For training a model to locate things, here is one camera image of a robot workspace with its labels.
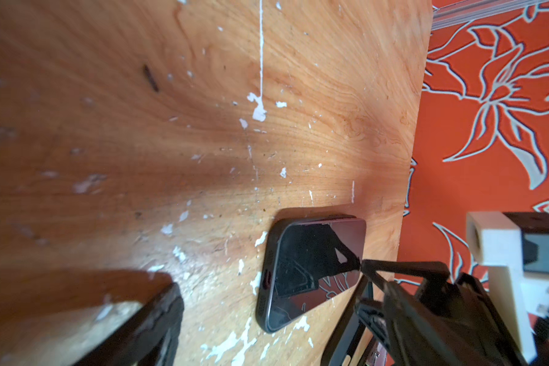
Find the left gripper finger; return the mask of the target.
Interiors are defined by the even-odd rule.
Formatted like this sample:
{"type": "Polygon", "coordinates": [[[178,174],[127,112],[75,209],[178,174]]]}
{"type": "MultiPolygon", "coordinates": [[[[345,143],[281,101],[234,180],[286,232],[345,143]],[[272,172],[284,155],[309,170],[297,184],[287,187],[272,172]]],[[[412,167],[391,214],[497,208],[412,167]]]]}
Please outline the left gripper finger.
{"type": "Polygon", "coordinates": [[[173,365],[185,311],[177,283],[164,288],[77,365],[173,365]]]}

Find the black smartphone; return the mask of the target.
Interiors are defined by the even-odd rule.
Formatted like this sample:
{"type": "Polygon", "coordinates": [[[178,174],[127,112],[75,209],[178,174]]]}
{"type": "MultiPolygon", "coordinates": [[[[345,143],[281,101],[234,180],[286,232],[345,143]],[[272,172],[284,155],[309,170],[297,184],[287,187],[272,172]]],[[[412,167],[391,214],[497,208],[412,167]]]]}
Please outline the black smartphone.
{"type": "Polygon", "coordinates": [[[256,289],[259,326],[277,332],[357,285],[366,232],[350,215],[274,223],[256,289]]]}

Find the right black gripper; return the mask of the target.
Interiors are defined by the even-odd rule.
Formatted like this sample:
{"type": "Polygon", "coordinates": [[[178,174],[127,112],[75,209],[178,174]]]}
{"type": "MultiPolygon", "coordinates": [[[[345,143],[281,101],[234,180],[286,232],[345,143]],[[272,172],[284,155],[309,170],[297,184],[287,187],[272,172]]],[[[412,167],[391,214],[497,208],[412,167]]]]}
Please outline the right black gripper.
{"type": "Polygon", "coordinates": [[[527,365],[479,281],[448,282],[442,262],[364,260],[384,294],[357,300],[358,319],[397,365],[527,365]]]}

